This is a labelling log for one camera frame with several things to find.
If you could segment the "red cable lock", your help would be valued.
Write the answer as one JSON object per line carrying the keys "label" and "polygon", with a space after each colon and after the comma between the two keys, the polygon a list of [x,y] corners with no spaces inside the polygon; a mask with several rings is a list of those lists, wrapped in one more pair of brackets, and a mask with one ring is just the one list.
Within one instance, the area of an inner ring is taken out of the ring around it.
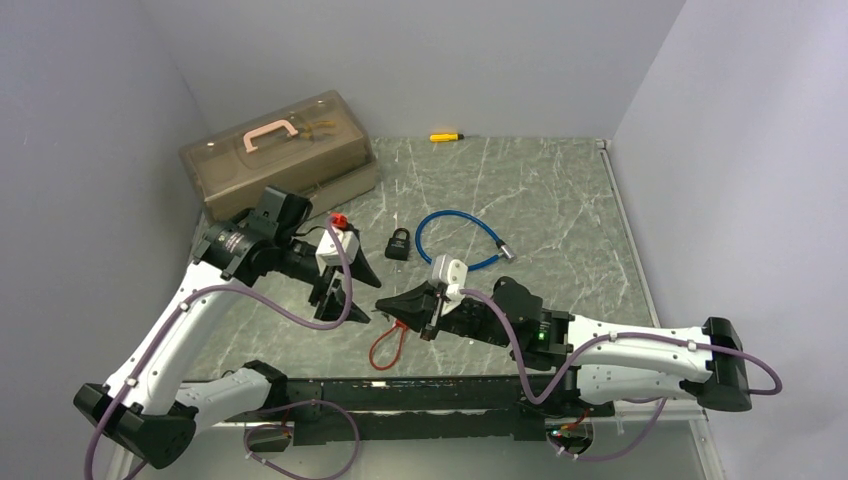
{"label": "red cable lock", "polygon": [[395,320],[391,327],[380,334],[368,350],[368,362],[376,371],[387,371],[394,368],[403,353],[409,328]]}

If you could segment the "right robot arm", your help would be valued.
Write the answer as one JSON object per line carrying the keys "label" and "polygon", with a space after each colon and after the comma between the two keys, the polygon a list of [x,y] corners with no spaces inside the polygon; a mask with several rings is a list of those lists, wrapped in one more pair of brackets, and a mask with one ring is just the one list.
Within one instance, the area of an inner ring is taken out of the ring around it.
{"label": "right robot arm", "polygon": [[551,310],[511,277],[490,295],[427,282],[379,299],[378,311],[426,340],[440,333],[509,349],[522,400],[564,415],[619,400],[676,398],[723,412],[751,409],[745,358],[731,322],[657,329]]}

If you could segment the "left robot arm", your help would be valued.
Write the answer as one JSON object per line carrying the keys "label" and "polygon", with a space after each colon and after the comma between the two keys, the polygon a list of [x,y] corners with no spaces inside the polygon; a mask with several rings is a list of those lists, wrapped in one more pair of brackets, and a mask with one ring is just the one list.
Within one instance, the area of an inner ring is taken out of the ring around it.
{"label": "left robot arm", "polygon": [[190,387],[186,375],[213,331],[242,298],[257,299],[258,279],[279,273],[310,286],[315,309],[304,326],[330,330],[345,321],[365,323],[353,284],[381,282],[360,251],[359,231],[342,215],[324,223],[318,244],[299,228],[312,210],[302,196],[269,186],[258,203],[213,223],[194,249],[166,310],[126,362],[102,383],[87,383],[74,406],[108,438],[143,464],[174,463],[201,431],[254,412],[279,417],[291,395],[287,376],[258,360],[220,379]]}

